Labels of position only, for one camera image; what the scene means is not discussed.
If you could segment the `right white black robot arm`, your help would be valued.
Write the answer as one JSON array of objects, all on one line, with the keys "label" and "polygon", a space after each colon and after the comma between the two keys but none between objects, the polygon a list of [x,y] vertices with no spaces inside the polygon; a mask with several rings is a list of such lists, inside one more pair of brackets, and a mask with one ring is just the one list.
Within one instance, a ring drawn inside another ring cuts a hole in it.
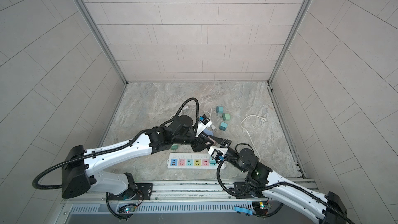
[{"label": "right white black robot arm", "polygon": [[[218,163],[216,177],[222,189],[236,198],[250,194],[255,198],[269,198],[302,213],[318,224],[351,224],[347,209],[340,197],[323,194],[298,185],[260,162],[250,145],[241,151],[231,148],[231,141],[210,136],[213,142],[209,155]],[[242,189],[230,189],[221,180],[220,170],[230,163],[246,173]]]}]

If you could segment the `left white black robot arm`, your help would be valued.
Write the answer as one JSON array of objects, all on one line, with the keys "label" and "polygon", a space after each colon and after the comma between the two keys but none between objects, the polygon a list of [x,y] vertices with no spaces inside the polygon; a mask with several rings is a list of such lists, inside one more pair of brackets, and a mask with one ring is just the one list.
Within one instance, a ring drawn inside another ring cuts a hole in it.
[{"label": "left white black robot arm", "polygon": [[204,133],[212,125],[206,116],[193,121],[187,115],[176,116],[167,125],[140,131],[134,138],[100,148],[73,147],[66,160],[37,175],[32,186],[39,190],[61,189],[63,199],[87,192],[105,192],[115,196],[134,191],[136,184],[130,173],[106,172],[127,160],[169,150],[173,144],[189,145],[194,152],[208,149],[213,142]]}]

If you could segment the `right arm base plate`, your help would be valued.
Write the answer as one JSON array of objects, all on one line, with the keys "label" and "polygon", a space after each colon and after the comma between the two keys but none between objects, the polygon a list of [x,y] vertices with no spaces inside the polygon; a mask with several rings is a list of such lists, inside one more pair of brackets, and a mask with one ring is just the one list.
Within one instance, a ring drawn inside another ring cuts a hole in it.
[{"label": "right arm base plate", "polygon": [[[235,181],[233,191],[235,191],[236,193],[243,192],[245,184],[246,183],[244,181]],[[238,199],[259,199],[264,197],[261,190],[255,190],[255,188],[263,188],[266,186],[266,184],[249,182],[248,185],[249,186],[246,193],[242,196],[237,197]]]}]

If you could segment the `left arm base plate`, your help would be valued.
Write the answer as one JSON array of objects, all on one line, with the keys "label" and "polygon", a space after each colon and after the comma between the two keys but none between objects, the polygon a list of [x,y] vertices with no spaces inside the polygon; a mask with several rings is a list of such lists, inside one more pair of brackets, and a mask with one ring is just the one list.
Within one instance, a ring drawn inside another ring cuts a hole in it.
[{"label": "left arm base plate", "polygon": [[134,186],[128,186],[127,190],[119,195],[109,194],[108,199],[116,201],[149,200],[152,188],[152,183],[137,183]]}]

